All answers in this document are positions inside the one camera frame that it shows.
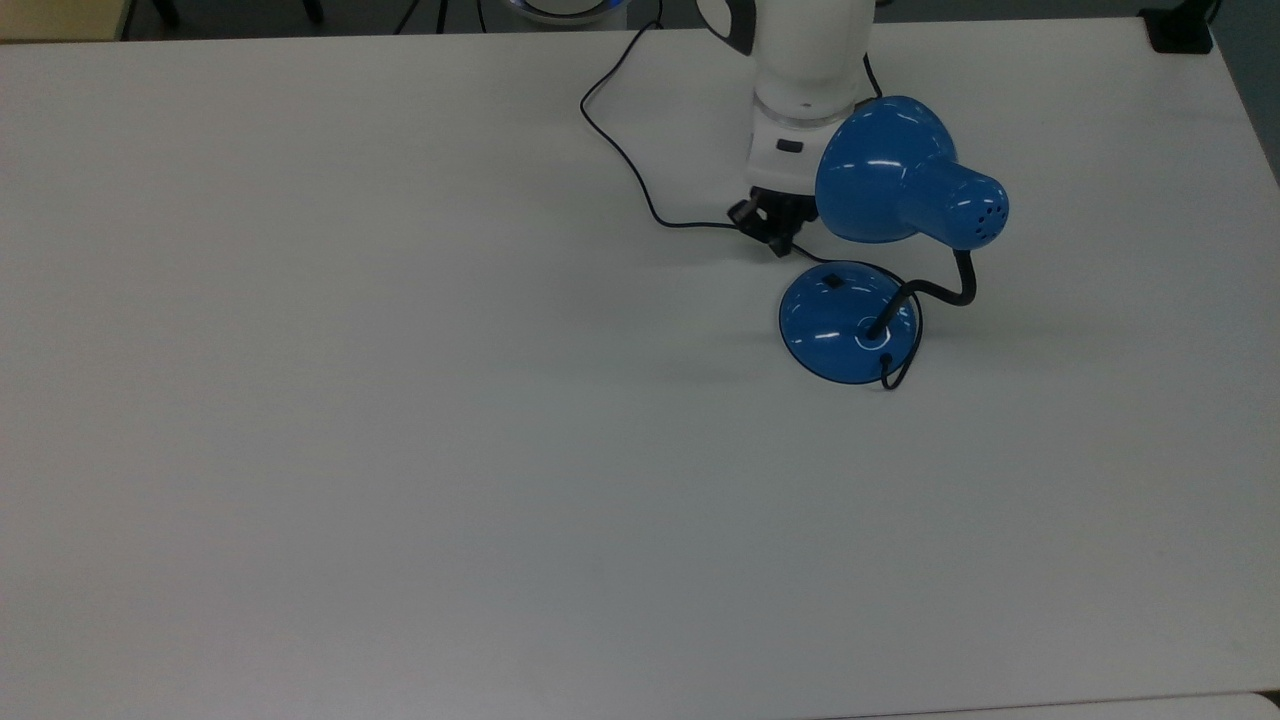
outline black cable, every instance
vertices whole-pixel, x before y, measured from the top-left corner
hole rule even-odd
[[[137,6],[138,0],[129,0],[129,9],[124,13],[124,26],[120,28],[120,41],[129,38],[129,27],[133,24],[133,9]]]
[[[869,53],[863,54],[863,67],[867,68],[867,79],[872,81],[872,90],[876,91],[876,99],[884,97],[884,91],[879,88],[879,81],[876,79],[876,70],[872,69],[872,56]]]
[[[636,182],[640,183],[640,192],[644,193],[645,205],[649,206],[649,214],[653,215],[654,222],[657,222],[659,225],[662,225],[664,228],[721,228],[721,229],[736,231],[737,227],[732,225],[730,223],[700,223],[700,222],[699,223],[673,223],[671,220],[664,219],[662,215],[659,215],[658,214],[658,209],[654,208],[654,205],[653,205],[653,196],[649,193],[649,184],[644,182],[644,177],[640,174],[640,169],[636,168],[636,164],[631,161],[631,158],[627,155],[626,150],[622,150],[622,146],[618,145],[618,142],[616,140],[613,140],[609,136],[609,133],[604,132],[604,129],[600,126],[598,126],[594,119],[591,119],[591,114],[586,110],[586,105],[588,105],[588,102],[590,102],[590,100],[595,95],[595,92],[598,90],[600,90],[602,87],[604,87],[604,85],[608,83],[611,79],[613,79],[613,76],[617,74],[618,69],[622,68],[622,64],[626,63],[627,56],[631,55],[631,50],[636,46],[636,42],[640,41],[640,37],[643,37],[645,32],[648,32],[648,31],[650,31],[653,28],[660,28],[662,27],[662,19],[660,19],[662,18],[662,3],[660,1],[658,3],[658,18],[659,19],[649,20],[648,23],[644,24],[644,27],[641,27],[636,32],[635,37],[632,37],[631,42],[627,45],[627,49],[622,51],[622,56],[618,58],[618,61],[613,64],[613,68],[611,68],[609,72],[604,73],[604,77],[602,77],[600,79],[595,81],[595,85],[593,85],[591,88],[586,91],[586,95],[584,95],[582,100],[580,100],[579,104],[577,104],[577,110],[580,113],[582,113],[582,118],[586,119],[588,124],[591,126],[591,129],[594,129],[596,132],[596,135],[599,135],[600,137],[603,137],[605,142],[608,142],[611,146],[613,146],[613,149],[618,152],[618,155],[622,156],[622,160],[627,164],[627,167],[631,168],[631,174],[634,174],[635,178],[636,178]]]
[[[440,12],[435,14],[435,35],[444,35],[444,20],[449,17],[449,0],[440,0]]]
[[[401,31],[404,29],[404,26],[408,24],[408,19],[413,15],[413,10],[417,9],[417,3],[419,0],[413,0],[412,3],[410,3],[408,10],[404,12],[404,17],[401,18],[401,23],[396,26],[396,32],[393,32],[392,35],[399,35]]]

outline lamp shade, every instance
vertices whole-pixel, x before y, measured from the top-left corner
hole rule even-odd
[[[854,242],[922,232],[977,250],[1005,228],[1009,196],[956,161],[942,120],[918,100],[883,97],[854,113],[827,145],[817,177],[818,214]]]

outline gray floor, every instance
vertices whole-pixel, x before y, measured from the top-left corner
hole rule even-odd
[[[406,33],[435,32],[442,0],[421,0]],[[481,0],[492,32],[509,29],[503,0]],[[323,0],[326,19],[307,22],[301,0],[174,0],[182,26],[166,28],[151,0],[134,0],[125,27],[129,40],[215,37],[293,37],[389,35],[412,0]],[[878,12],[878,22],[977,20],[1009,18],[1132,17],[1146,6],[1169,8],[1175,0],[896,0]],[[632,26],[657,13],[658,0],[634,0]],[[448,5],[445,32],[480,32],[474,0]],[[695,27],[694,0],[666,0],[669,27]],[[1280,179],[1280,1],[1224,0],[1213,26],[1240,97]]]

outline black power cord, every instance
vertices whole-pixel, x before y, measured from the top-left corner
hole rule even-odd
[[[613,79],[613,76],[617,74],[618,69],[622,68],[622,64],[626,63],[627,58],[631,55],[631,50],[635,49],[636,42],[639,42],[641,37],[644,37],[644,33],[654,28],[662,28],[662,3],[658,4],[658,18],[649,20],[648,23],[644,24],[644,27],[636,31],[635,37],[631,38],[630,44],[627,44],[627,49],[622,51],[622,56],[618,58],[618,61],[614,63],[612,68],[609,68],[609,72],[604,73],[604,77],[595,81],[595,85],[593,85],[591,88],[588,90],[585,95],[582,95],[582,99],[577,104],[577,110],[582,113],[582,118],[588,122],[588,124],[591,126],[591,129],[594,129],[596,135],[603,137],[604,141],[608,142],[613,147],[613,150],[616,150],[617,154],[622,158],[622,161],[626,163],[628,168],[631,168],[631,174],[635,176],[636,182],[640,183],[640,192],[644,193],[645,205],[649,206],[649,214],[653,215],[655,223],[658,223],[664,228],[673,228],[673,229],[721,228],[721,229],[736,231],[737,228],[730,223],[705,223],[705,222],[673,223],[659,215],[658,209],[654,208],[653,205],[653,195],[649,193],[649,184],[644,181],[644,176],[640,174],[640,169],[636,168],[636,164],[631,160],[631,156],[627,155],[627,151],[623,150],[621,145],[618,145],[618,141],[613,140],[613,137],[609,136],[609,133],[604,132],[604,128],[602,128],[595,122],[595,119],[591,118],[591,113],[588,111],[586,109],[588,104],[590,104],[591,101],[591,97],[595,96],[595,94],[602,87],[604,87],[611,79]]]
[[[417,9],[417,4],[421,0],[413,0],[408,5],[408,10],[404,12],[404,17],[401,18],[398,26],[396,26],[396,32],[392,35],[399,35],[404,31],[404,26],[408,24],[408,19],[413,17],[413,10]],[[435,35],[444,35],[444,20],[449,17],[449,0],[440,0],[440,12],[435,14]],[[480,20],[481,27],[484,26],[484,19]]]

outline black object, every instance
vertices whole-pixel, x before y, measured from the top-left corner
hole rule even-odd
[[[728,5],[730,13],[728,35],[716,32],[707,22],[707,17],[703,15],[701,8],[698,8],[698,15],[701,17],[703,24],[712,31],[712,35],[723,40],[733,50],[750,55],[755,49],[755,0],[724,0],[724,4]]]
[[[753,187],[750,200],[730,208],[728,218],[742,234],[785,258],[791,254],[791,241],[800,228],[818,219],[818,201],[812,195]]]
[[[964,307],[973,302],[973,299],[978,296],[978,275],[973,270],[973,259],[969,258],[968,250],[956,250],[954,252],[956,256],[956,268],[960,269],[960,292],[950,291],[929,281],[904,283],[902,287],[897,288],[888,305],[881,310],[872,327],[867,329],[867,337],[870,340],[879,337],[884,332],[884,328],[888,327],[890,320],[893,319],[893,315],[897,315],[899,309],[906,305],[908,300],[915,297],[916,292],[937,297],[947,305],[955,305],[956,307]]]
[[[649,195],[649,186],[648,183],[644,182],[644,176],[640,174],[640,169],[636,168],[636,164],[631,160],[631,156],[627,155],[626,150],[622,150],[622,146],[618,145],[618,141],[613,140],[613,137],[609,133],[604,132],[604,128],[602,128],[595,122],[595,119],[591,118],[591,113],[589,113],[586,109],[588,104],[590,104],[591,101],[591,97],[594,97],[595,94],[602,87],[604,87],[611,79],[613,79],[613,76],[618,73],[618,69],[622,68],[622,64],[627,61],[627,56],[631,55],[631,50],[635,49],[636,42],[640,41],[644,33],[649,32],[650,29],[662,28],[662,12],[663,12],[663,4],[662,0],[658,0],[658,18],[654,20],[649,20],[648,23],[644,24],[644,27],[636,31],[635,37],[632,37],[631,42],[627,44],[627,49],[622,51],[622,55],[618,58],[618,61],[614,63],[612,68],[609,68],[609,72],[604,73],[604,77],[595,81],[595,85],[593,85],[591,88],[588,90],[585,95],[582,95],[582,99],[579,100],[577,111],[582,114],[582,119],[585,119],[586,123],[591,126],[591,129],[594,129],[596,135],[603,137],[604,141],[609,143],[609,147],[613,147],[613,150],[617,151],[617,154],[622,158],[622,161],[627,164],[627,168],[631,168],[631,174],[635,176],[636,182],[640,184],[640,192],[644,193],[645,205],[649,206],[649,214],[653,217],[653,220],[655,223],[658,223],[664,228],[722,228],[730,231],[737,229],[728,223],[707,223],[707,222],[673,223],[659,215],[658,209],[654,208],[653,205],[653,196]]]
[[[1147,37],[1156,53],[1208,55],[1213,36],[1206,19],[1210,9],[1217,15],[1222,0],[1185,0],[1172,10],[1146,8],[1138,17],[1147,22]]]
[[[168,27],[178,27],[182,24],[182,17],[178,14],[178,8],[174,6],[173,0],[151,0],[155,5],[156,12],[160,13],[160,19]],[[320,0],[302,0],[302,6],[307,12],[307,19],[319,24],[324,22],[324,8],[320,5]]]

